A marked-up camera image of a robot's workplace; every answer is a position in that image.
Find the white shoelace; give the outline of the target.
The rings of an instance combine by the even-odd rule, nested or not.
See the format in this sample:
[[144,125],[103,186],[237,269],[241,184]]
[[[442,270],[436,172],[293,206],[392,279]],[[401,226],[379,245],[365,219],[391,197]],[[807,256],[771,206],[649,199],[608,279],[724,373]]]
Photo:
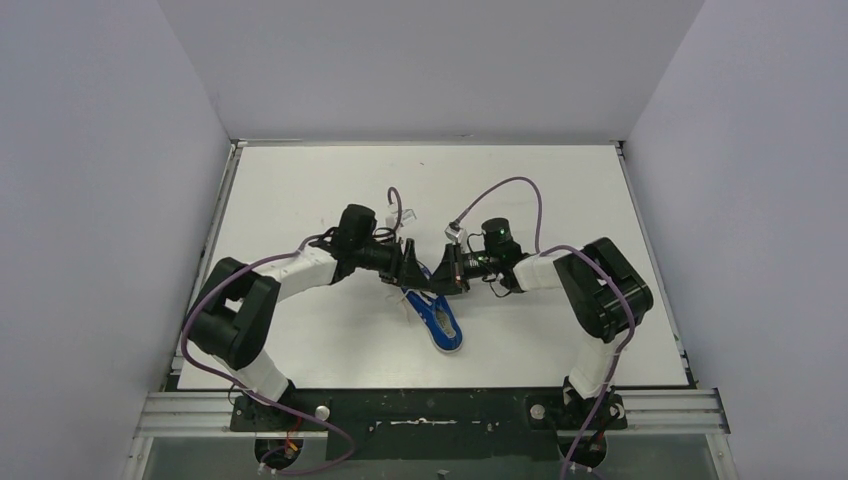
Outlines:
[[410,325],[421,322],[421,317],[410,303],[408,294],[402,289],[392,289],[384,298],[385,302],[397,310]]

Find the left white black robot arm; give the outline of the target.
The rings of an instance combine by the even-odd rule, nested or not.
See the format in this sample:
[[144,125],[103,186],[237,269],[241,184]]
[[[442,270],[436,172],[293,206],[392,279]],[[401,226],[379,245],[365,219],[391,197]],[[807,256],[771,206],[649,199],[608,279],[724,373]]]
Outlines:
[[337,226],[306,238],[292,253],[252,264],[226,257],[214,267],[183,325],[180,348],[194,344],[224,366],[217,375],[254,395],[256,412],[273,427],[295,416],[291,381],[265,351],[277,304],[309,289],[336,284],[356,270],[378,273],[396,287],[426,290],[415,243],[376,239],[375,212],[350,204]]

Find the blue canvas sneaker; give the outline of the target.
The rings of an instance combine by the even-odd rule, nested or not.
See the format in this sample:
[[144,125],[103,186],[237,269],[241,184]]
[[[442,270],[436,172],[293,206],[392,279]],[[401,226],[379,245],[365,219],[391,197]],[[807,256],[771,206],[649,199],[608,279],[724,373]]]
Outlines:
[[447,298],[422,290],[402,290],[408,294],[410,303],[419,313],[436,349],[445,354],[459,351],[464,337]]

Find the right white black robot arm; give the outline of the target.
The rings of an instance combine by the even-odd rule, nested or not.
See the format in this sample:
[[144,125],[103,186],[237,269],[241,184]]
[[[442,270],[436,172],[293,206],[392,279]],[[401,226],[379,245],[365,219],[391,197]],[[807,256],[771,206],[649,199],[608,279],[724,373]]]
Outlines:
[[653,308],[650,288],[606,237],[580,250],[559,246],[530,254],[513,239],[507,219],[491,218],[481,228],[482,250],[445,246],[430,289],[457,295],[470,289],[471,280],[485,278],[510,294],[563,291],[582,329],[582,344],[564,380],[570,393],[562,400],[562,411],[571,424],[590,425],[602,413],[599,396],[611,386],[621,351]]

